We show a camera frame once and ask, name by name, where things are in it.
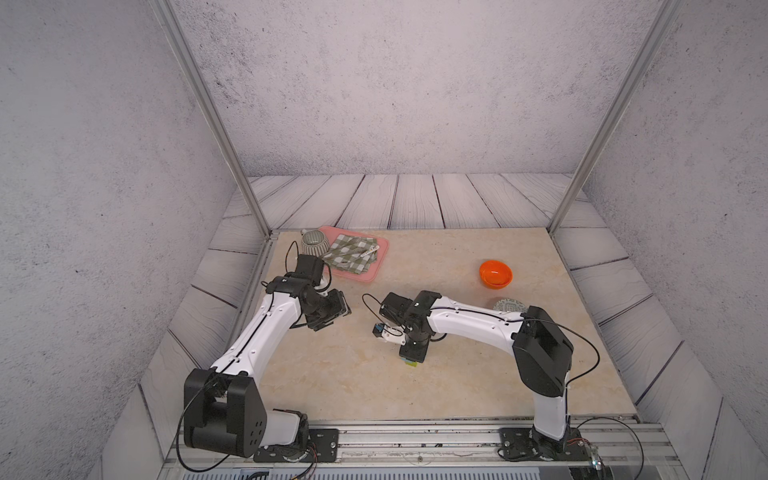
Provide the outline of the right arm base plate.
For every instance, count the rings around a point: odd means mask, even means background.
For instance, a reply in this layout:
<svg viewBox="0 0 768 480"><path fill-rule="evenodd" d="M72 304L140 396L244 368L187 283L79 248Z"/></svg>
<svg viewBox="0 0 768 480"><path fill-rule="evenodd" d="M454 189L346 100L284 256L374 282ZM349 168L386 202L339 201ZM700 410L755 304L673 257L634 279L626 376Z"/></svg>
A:
<svg viewBox="0 0 768 480"><path fill-rule="evenodd" d="M562 439L554 440L534 427L501 428L497 454L506 461L588 461L591 453L578 429L566 428Z"/></svg>

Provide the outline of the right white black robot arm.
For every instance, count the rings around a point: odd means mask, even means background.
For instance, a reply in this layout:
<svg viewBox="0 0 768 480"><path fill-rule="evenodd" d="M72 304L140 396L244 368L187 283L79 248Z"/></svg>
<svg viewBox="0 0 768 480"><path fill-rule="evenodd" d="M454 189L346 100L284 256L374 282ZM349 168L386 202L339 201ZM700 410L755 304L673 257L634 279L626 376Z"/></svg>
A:
<svg viewBox="0 0 768 480"><path fill-rule="evenodd" d="M388 294L379 313L403 332L399 355L408 361L422 363L439 335L468 338L512 355L521 381L533 393L533 432L552 441L565 438L574 347L545 310L496 311L422 291L415 299Z"/></svg>

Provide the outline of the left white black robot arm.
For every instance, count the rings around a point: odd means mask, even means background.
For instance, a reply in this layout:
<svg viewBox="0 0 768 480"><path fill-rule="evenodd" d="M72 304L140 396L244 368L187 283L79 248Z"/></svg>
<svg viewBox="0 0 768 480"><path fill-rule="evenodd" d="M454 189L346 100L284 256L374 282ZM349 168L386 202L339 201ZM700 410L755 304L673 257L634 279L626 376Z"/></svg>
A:
<svg viewBox="0 0 768 480"><path fill-rule="evenodd" d="M283 337L301 317L317 331L349 313L337 289L319 292L310 280L275 278L252 321L225 354L186 378L179 422L184 445L242 458L260 450L294 459L304 456L309 450L307 416L267 409L258 385Z"/></svg>

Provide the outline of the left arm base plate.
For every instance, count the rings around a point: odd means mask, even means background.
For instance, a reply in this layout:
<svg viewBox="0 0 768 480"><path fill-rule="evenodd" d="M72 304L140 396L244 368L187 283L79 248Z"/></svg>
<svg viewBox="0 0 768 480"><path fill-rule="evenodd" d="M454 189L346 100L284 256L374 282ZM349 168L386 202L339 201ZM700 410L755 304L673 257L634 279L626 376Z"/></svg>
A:
<svg viewBox="0 0 768 480"><path fill-rule="evenodd" d="M298 440L291 445L273 445L257 450L256 463L335 463L339 447L339 430L310 428L299 432Z"/></svg>

